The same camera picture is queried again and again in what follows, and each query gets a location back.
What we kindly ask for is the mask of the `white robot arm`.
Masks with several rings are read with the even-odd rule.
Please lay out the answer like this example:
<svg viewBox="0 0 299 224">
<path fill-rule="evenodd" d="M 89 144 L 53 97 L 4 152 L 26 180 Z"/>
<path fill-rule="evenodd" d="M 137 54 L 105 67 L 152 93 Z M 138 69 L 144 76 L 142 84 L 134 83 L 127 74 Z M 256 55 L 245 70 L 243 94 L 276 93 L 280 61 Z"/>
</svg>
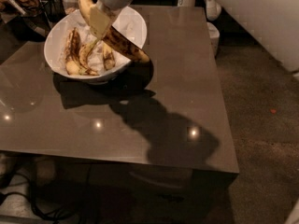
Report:
<svg viewBox="0 0 299 224">
<path fill-rule="evenodd" d="M 195 0 L 178 0 L 192 7 Z M 299 0 L 212 0 L 299 78 Z"/>
</svg>

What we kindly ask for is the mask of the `white robot base legs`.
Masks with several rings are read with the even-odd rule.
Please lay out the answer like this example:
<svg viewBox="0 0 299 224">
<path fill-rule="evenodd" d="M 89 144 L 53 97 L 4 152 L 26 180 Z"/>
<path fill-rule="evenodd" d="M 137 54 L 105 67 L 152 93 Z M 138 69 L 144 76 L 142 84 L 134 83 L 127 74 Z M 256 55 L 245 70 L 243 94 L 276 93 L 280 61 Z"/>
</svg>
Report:
<svg viewBox="0 0 299 224">
<path fill-rule="evenodd" d="M 213 48 L 214 55 L 217 55 L 220 31 L 213 24 L 213 21 L 220 16 L 221 6 L 215 0 L 178 0 L 179 7 L 195 7 L 196 5 L 204 9 L 211 47 Z"/>
</svg>

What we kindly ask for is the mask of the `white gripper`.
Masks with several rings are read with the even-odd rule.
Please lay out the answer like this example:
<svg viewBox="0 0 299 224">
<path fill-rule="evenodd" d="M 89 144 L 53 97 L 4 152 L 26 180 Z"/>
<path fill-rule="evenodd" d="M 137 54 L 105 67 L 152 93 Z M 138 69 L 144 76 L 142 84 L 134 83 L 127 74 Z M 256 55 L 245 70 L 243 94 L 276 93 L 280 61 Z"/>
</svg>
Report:
<svg viewBox="0 0 299 224">
<path fill-rule="evenodd" d="M 97 0 L 91 5 L 89 26 L 91 33 L 103 39 L 113 22 L 118 18 L 123 9 L 133 0 Z"/>
</svg>

